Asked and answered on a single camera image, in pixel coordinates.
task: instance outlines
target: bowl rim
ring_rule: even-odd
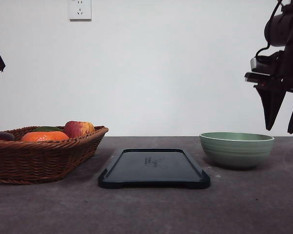
[[[214,138],[214,137],[209,137],[209,136],[203,136],[203,134],[209,134],[209,133],[233,133],[233,134],[260,135],[260,136],[270,137],[271,139],[266,139],[266,140],[232,140],[232,139],[222,139],[222,138]],[[208,132],[208,133],[201,133],[200,137],[207,138],[207,139],[214,139],[214,140],[239,141],[239,142],[263,142],[263,141],[272,141],[272,140],[274,140],[274,137],[269,136],[269,135],[256,134],[256,133],[238,133],[238,132]]]

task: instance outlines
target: wall outlet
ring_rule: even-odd
[[[91,20],[91,0],[68,0],[70,20]]]

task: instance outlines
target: black tray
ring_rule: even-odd
[[[182,149],[124,149],[101,173],[102,188],[124,186],[186,186],[204,189],[210,177]]]

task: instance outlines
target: black cable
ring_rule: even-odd
[[[256,53],[256,55],[255,55],[255,58],[256,58],[256,59],[257,59],[258,54],[259,54],[260,52],[262,52],[263,50],[267,50],[267,49],[269,49],[269,47],[270,47],[270,29],[271,29],[272,19],[273,19],[275,13],[276,13],[278,7],[280,6],[281,2],[282,2],[282,0],[278,0],[278,3],[277,3],[277,5],[275,6],[275,8],[274,8],[274,10],[273,10],[273,12],[272,12],[272,15],[270,16],[270,19],[269,19],[269,21],[268,21],[268,35],[267,35],[267,42],[268,42],[268,43],[267,43],[267,46],[264,47],[264,48],[261,48],[259,51],[257,51],[257,53]]]

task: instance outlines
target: purple fruit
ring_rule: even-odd
[[[15,140],[15,138],[11,133],[0,132],[0,140],[12,141]]]

